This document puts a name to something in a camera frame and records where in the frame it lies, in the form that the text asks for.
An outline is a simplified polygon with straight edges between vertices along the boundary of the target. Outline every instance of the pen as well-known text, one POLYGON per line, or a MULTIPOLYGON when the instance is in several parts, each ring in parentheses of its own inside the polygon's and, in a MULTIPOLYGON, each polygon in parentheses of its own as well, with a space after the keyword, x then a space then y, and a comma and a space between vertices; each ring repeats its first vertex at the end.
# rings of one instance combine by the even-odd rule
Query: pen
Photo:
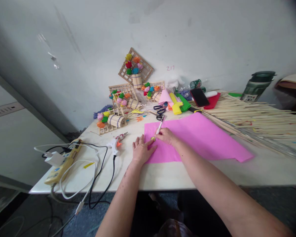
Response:
POLYGON ((156 134, 159 134, 160 133, 160 129, 161 129, 161 126, 162 126, 162 124, 163 124, 163 122, 165 121, 165 115, 163 115, 163 117, 162 117, 162 119, 161 119, 161 123, 160 123, 160 125, 159 125, 159 128, 157 129, 157 132, 156 132, 156 134))

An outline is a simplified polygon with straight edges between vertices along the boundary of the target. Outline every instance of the power strip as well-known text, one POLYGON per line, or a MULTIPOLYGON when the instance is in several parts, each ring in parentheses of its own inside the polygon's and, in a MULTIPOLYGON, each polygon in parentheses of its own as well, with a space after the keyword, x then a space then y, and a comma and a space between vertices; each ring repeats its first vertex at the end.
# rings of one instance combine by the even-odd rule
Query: power strip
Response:
MULTIPOLYGON (((76 140, 73 140, 72 143, 73 142, 77 142, 77 144, 80 144, 80 142, 82 142, 82 140, 76 139, 76 140)), ((62 155, 64 157, 62 164, 59 167, 57 167, 51 171, 51 173, 49 174, 49 176, 47 177, 47 179, 44 182, 45 184, 52 186, 54 183, 59 183, 62 175, 72 165, 75 158, 77 157, 77 154, 81 149, 81 146, 71 144, 68 148, 71 149, 71 151, 66 152, 62 155)))

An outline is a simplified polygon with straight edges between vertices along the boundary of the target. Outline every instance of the black phone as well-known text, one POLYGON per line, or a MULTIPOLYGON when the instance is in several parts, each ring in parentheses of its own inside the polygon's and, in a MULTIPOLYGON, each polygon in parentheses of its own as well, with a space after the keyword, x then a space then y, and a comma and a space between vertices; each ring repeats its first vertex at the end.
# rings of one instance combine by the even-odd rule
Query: black phone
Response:
POLYGON ((192 89, 190 93, 193 96, 197 107, 203 107, 210 104, 201 88, 192 89))

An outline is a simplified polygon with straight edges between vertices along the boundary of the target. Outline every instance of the hand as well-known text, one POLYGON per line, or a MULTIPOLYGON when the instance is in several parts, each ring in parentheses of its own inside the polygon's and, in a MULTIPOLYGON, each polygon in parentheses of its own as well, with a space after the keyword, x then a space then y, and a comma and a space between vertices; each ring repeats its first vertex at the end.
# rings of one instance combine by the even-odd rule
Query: hand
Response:
POLYGON ((178 141, 180 141, 180 139, 175 136, 169 128, 160 129, 160 133, 156 134, 156 138, 171 146, 174 146, 178 141))
POLYGON ((152 140, 144 143, 144 135, 140 138, 137 137, 136 141, 133 142, 133 161, 143 165, 157 149, 157 146, 153 146, 150 150, 148 150, 148 146, 153 142, 154 141, 152 140))

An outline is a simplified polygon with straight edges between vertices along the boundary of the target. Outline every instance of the hot glue gun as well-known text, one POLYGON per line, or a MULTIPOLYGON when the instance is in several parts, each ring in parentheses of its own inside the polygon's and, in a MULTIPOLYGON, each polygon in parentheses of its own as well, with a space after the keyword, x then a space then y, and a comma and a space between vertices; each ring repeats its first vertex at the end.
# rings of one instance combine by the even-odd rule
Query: hot glue gun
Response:
POLYGON ((107 147, 112 148, 113 155, 118 156, 119 151, 117 150, 117 147, 120 145, 119 142, 123 140, 127 133, 128 132, 118 135, 116 138, 113 138, 109 143, 106 144, 107 147))

